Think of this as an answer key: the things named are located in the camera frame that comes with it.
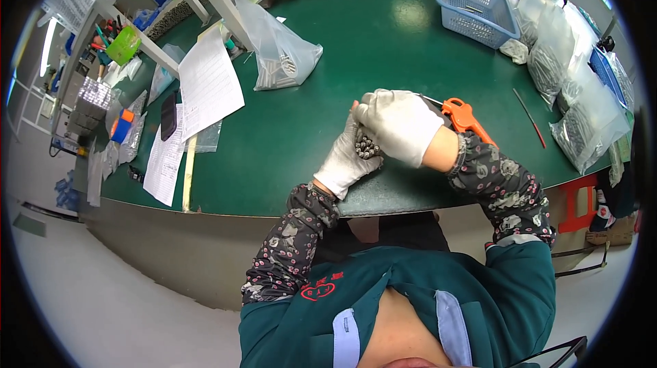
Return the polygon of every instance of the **blue plastic basket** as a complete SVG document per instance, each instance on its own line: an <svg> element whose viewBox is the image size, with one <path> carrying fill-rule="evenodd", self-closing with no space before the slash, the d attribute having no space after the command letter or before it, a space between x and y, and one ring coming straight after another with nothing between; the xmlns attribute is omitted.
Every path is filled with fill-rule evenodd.
<svg viewBox="0 0 657 368"><path fill-rule="evenodd" d="M520 30L506 0L436 0L443 27L468 36L490 48L520 38Z"/></svg>
<svg viewBox="0 0 657 368"><path fill-rule="evenodd" d="M604 55L602 50L598 48L593 48L591 53L591 58L589 59L591 63L591 68L596 75L600 78L600 81L603 85L609 87L612 92L616 95L618 102L621 106L628 108L628 103L625 101L625 96L623 96L623 91L620 89L616 75L612 66L609 64L609 60Z"/></svg>

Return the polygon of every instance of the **floral arm sleeve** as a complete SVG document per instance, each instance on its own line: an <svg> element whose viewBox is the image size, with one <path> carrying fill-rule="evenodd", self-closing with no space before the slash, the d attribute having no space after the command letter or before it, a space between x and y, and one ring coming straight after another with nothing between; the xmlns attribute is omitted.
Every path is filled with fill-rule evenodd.
<svg viewBox="0 0 657 368"><path fill-rule="evenodd" d="M275 301L296 294L307 283L317 239L338 224L335 197L312 183L290 192L288 212L276 222L262 243L242 285L242 305Z"/></svg>
<svg viewBox="0 0 657 368"><path fill-rule="evenodd" d="M449 183L475 196L495 229L493 242L529 234L552 247L549 202L536 177L478 135L458 135L459 156L448 173Z"/></svg>

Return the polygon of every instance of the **orange stool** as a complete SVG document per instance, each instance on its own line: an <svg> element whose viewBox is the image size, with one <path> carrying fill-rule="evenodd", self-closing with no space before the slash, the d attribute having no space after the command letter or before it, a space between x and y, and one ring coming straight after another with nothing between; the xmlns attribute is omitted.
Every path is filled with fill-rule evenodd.
<svg viewBox="0 0 657 368"><path fill-rule="evenodd" d="M566 221L559 223L559 233L576 232L582 228L588 228L591 220L598 210L593 209L593 188L598 185L597 175L589 174L582 178L564 183L559 186L559 190L566 192ZM587 189L587 212L581 217L575 216L575 203L579 189Z"/></svg>

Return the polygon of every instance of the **paper document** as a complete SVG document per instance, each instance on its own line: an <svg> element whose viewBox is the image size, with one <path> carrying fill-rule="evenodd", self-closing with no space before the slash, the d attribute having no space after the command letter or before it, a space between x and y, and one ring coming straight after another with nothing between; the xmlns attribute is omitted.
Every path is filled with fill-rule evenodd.
<svg viewBox="0 0 657 368"><path fill-rule="evenodd" d="M162 141L162 125L158 128L149 156L149 165L144 176L144 190L156 200L168 205L173 204L173 192L176 190L178 169L183 159L183 147L180 147L183 134L183 105L176 104L176 131Z"/></svg>
<svg viewBox="0 0 657 368"><path fill-rule="evenodd" d="M183 142L244 106L242 87L218 27L194 44L178 71Z"/></svg>

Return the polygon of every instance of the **green tray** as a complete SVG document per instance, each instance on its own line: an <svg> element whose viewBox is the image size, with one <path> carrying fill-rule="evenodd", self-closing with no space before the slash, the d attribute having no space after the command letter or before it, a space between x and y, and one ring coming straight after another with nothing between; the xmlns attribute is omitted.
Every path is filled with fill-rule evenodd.
<svg viewBox="0 0 657 368"><path fill-rule="evenodd" d="M116 61L119 66L125 65L137 52L141 45L141 39L137 37L137 32L133 26L128 25L121 30L119 35L107 47L105 53L111 60Z"/></svg>

